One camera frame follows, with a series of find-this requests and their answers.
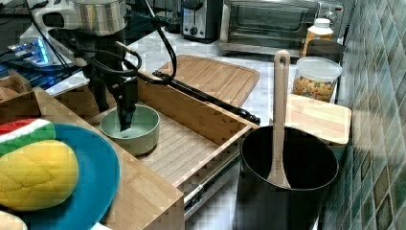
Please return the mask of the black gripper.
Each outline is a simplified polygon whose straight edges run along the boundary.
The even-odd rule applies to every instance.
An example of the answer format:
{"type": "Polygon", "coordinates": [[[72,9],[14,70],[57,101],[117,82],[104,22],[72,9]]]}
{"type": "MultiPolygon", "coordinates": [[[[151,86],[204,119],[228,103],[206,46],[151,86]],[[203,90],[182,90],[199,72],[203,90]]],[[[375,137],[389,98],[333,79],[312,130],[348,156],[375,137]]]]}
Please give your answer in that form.
{"type": "Polygon", "coordinates": [[[120,130],[125,131],[131,127],[136,105],[128,97],[129,92],[123,90],[125,51],[116,45],[117,41],[124,43],[124,31],[106,36],[77,33],[76,46],[86,58],[83,74],[90,80],[89,89],[98,108],[109,108],[106,100],[109,91],[116,100],[120,130]]]}

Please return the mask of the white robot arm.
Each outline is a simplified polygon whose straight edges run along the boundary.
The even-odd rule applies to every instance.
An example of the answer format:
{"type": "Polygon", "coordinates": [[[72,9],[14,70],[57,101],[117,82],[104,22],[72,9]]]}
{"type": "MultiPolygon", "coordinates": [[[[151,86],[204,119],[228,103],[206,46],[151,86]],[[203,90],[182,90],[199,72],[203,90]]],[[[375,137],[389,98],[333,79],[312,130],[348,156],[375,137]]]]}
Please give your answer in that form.
{"type": "Polygon", "coordinates": [[[105,96],[113,96],[120,129],[129,129],[138,96],[137,68],[125,59],[125,0],[23,1],[30,29],[82,68],[100,111],[108,108],[105,96]]]}

